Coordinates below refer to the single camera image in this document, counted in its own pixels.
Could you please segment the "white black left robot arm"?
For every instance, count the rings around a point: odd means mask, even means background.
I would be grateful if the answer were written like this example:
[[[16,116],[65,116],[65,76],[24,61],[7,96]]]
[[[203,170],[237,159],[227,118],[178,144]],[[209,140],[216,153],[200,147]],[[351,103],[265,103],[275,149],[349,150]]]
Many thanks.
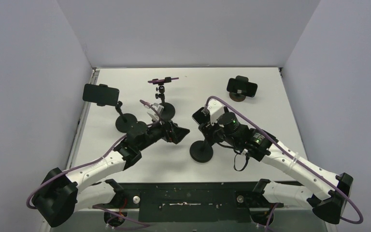
[[[59,168],[49,171],[28,199],[32,203],[30,207],[36,208],[51,227],[63,224],[74,212],[94,205],[119,207],[124,194],[107,176],[132,167],[142,158],[141,152],[159,140],[178,144],[189,133],[189,129],[171,120],[151,126],[136,122],[102,157],[64,171]]]

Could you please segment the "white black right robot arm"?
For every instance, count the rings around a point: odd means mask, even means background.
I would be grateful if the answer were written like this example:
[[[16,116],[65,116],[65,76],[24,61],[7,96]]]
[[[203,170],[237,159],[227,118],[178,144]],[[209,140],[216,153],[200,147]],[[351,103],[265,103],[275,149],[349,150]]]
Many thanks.
[[[336,174],[311,163],[291,151],[275,136],[258,126],[249,127],[237,119],[234,112],[212,113],[201,108],[192,115],[208,147],[226,142],[226,148],[272,166],[300,183],[300,186],[261,179],[252,199],[258,206],[267,203],[298,206],[330,224],[339,224],[350,201],[353,177]]]

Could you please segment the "black round-base phone stand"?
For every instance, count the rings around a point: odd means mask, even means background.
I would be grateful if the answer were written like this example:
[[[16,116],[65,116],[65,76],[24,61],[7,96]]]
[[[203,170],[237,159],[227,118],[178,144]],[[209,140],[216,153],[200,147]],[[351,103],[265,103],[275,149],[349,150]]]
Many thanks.
[[[213,126],[210,123],[199,125],[199,131],[202,133],[204,139],[192,143],[189,149],[191,158],[198,163],[209,162],[214,154],[214,134]]]

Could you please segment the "silver-edged black phone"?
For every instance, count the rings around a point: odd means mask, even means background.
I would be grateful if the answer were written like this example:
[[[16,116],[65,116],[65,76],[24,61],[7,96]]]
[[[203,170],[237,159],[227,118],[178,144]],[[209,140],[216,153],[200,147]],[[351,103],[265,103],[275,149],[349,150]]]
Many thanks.
[[[206,125],[207,123],[211,122],[210,119],[210,112],[208,109],[205,107],[201,107],[198,109],[193,115],[192,118],[193,120],[198,124],[198,125]]]

